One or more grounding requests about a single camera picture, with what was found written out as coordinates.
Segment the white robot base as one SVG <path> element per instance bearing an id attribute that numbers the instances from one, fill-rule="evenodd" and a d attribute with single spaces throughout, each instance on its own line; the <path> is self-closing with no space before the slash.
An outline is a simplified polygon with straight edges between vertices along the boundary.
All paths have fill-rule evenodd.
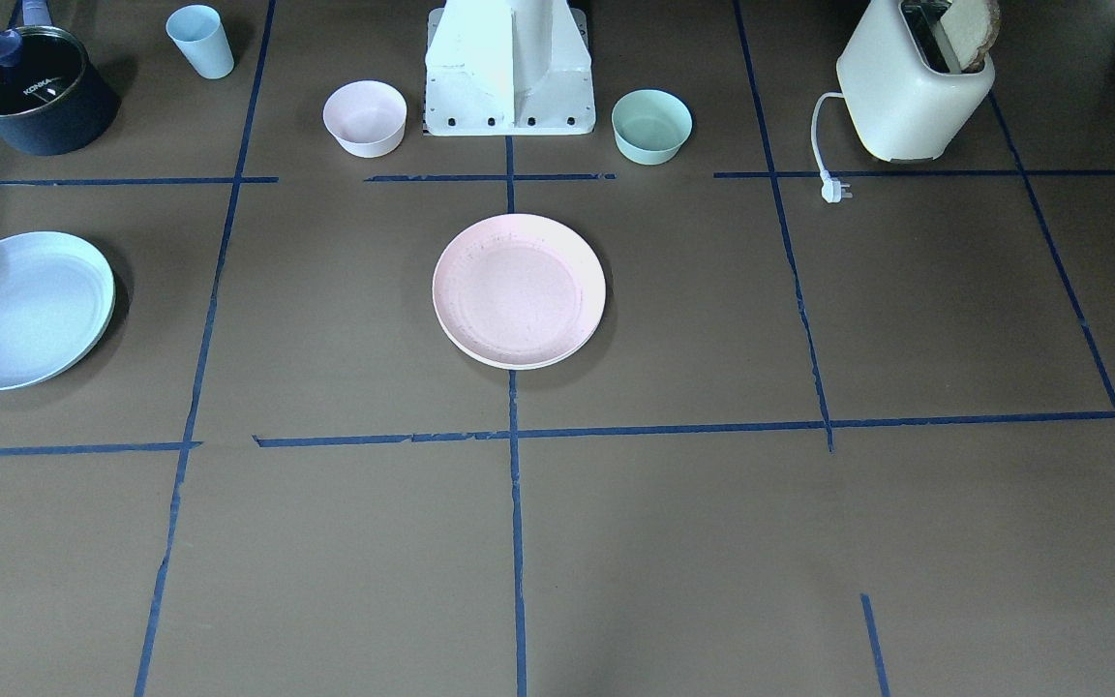
<path id="1" fill-rule="evenodd" d="M 447 1 L 428 16 L 421 122 L 433 136 L 583 136 L 597 125 L 583 9 Z"/>

